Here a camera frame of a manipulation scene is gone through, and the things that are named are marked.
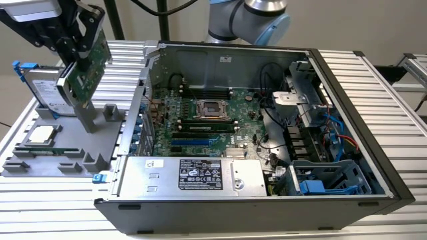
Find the wall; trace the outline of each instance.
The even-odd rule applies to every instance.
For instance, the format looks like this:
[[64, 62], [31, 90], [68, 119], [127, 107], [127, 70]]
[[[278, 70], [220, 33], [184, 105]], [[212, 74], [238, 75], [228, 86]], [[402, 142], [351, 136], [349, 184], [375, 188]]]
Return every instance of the wall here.
[[[104, 7], [103, 0], [83, 0]], [[152, 9], [156, 1], [142, 0]], [[188, 0], [170, 0], [170, 9]], [[127, 40], [160, 38], [159, 21], [130, 0], [116, 0]], [[282, 47], [323, 50], [359, 50], [374, 64], [391, 65], [402, 53], [427, 53], [427, 0], [289, 0], [287, 12], [293, 17], [290, 31], [279, 43]], [[171, 39], [202, 42], [208, 32], [210, 1], [200, 0], [170, 17]], [[110, 20], [104, 21], [108, 39], [114, 39]], [[30, 91], [15, 76], [15, 60], [54, 65], [58, 56], [46, 48], [35, 48], [8, 27], [0, 24], [0, 110], [14, 107], [0, 121], [12, 123], [31, 99]], [[419, 95], [406, 96], [413, 106]], [[427, 106], [421, 111], [427, 115]]]

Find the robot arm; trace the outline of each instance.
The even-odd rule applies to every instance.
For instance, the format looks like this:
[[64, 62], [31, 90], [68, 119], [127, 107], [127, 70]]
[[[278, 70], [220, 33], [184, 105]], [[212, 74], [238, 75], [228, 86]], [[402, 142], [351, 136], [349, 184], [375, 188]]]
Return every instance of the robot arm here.
[[[68, 67], [88, 70], [88, 55], [106, 11], [80, 0], [0, 0], [0, 21], [38, 48], [56, 52]], [[82, 33], [79, 21], [86, 27]]]
[[291, 17], [287, 0], [211, 0], [207, 43], [276, 45], [286, 34]]

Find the power supply label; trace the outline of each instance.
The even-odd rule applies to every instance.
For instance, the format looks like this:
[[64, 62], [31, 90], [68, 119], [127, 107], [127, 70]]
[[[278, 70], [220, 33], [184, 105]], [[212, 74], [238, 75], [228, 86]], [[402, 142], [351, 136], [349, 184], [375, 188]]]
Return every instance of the power supply label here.
[[180, 160], [179, 184], [183, 191], [215, 191], [223, 187], [222, 160]]

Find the black pole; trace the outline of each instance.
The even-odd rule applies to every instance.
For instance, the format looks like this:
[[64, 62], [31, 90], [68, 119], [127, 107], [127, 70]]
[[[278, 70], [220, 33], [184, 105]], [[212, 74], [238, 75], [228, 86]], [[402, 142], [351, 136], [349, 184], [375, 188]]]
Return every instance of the black pole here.
[[122, 28], [116, 0], [104, 0], [104, 4], [106, 4], [106, 8], [107, 8], [107, 14], [110, 17], [114, 37], [116, 40], [126, 40], [126, 34], [124, 34], [123, 28]]
[[[164, 13], [168, 11], [168, 0], [158, 0], [158, 11]], [[159, 16], [159, 26], [160, 26], [160, 38], [163, 41], [171, 40], [170, 35], [170, 18], [168, 16]]]

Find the label sticker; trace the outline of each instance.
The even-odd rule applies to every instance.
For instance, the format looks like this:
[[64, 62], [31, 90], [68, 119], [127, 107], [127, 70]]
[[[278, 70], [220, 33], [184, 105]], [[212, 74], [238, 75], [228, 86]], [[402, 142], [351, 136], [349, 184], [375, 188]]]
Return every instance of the label sticker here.
[[234, 58], [230, 56], [222, 56], [219, 62], [230, 64], [232, 62], [232, 59]]
[[191, 126], [190, 130], [203, 130], [203, 131], [208, 130], [210, 131], [210, 130], [212, 130], [212, 128], [208, 126]]
[[48, 108], [59, 115], [74, 115], [75, 110], [67, 104], [56, 88], [56, 82], [48, 80], [34, 80], [32, 84], [42, 96]]
[[146, 168], [147, 169], [160, 169], [164, 167], [164, 161], [159, 159], [147, 160]]
[[182, 191], [224, 190], [222, 160], [180, 160], [178, 187]]

